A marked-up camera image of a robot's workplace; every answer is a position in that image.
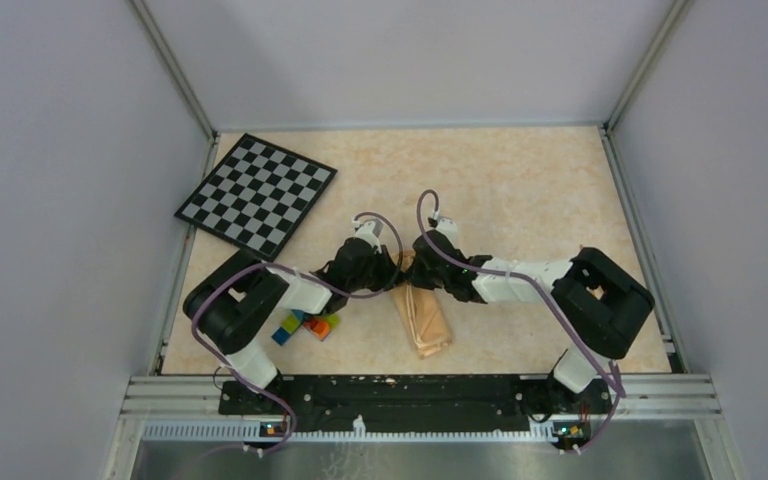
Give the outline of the orange cloth napkin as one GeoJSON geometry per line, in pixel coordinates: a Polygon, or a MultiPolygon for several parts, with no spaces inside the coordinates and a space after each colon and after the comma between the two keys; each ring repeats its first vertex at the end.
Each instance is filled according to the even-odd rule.
{"type": "Polygon", "coordinates": [[[432,290],[400,280],[389,291],[409,343],[425,359],[450,346],[454,340],[448,320],[432,290]]]}

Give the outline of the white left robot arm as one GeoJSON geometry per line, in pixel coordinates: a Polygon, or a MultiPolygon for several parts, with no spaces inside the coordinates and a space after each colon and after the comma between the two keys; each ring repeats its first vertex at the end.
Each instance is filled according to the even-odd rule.
{"type": "Polygon", "coordinates": [[[400,259],[385,246],[349,238],[322,268],[301,273],[240,250],[198,284],[182,311],[194,337],[246,382],[243,401],[257,413],[279,404],[278,369],[256,336],[275,310],[327,316],[351,298],[371,298],[400,280],[400,259]]]}

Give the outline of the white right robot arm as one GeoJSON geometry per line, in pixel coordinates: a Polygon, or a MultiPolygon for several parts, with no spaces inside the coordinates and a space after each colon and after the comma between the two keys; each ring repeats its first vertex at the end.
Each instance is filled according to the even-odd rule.
{"type": "Polygon", "coordinates": [[[549,404],[572,412],[601,377],[625,396],[617,363],[626,357],[655,307],[650,291],[595,247],[554,262],[506,261],[492,255],[465,257],[438,230],[413,243],[411,284],[442,289],[464,303],[542,303],[573,344],[553,367],[546,385],[549,404]]]}

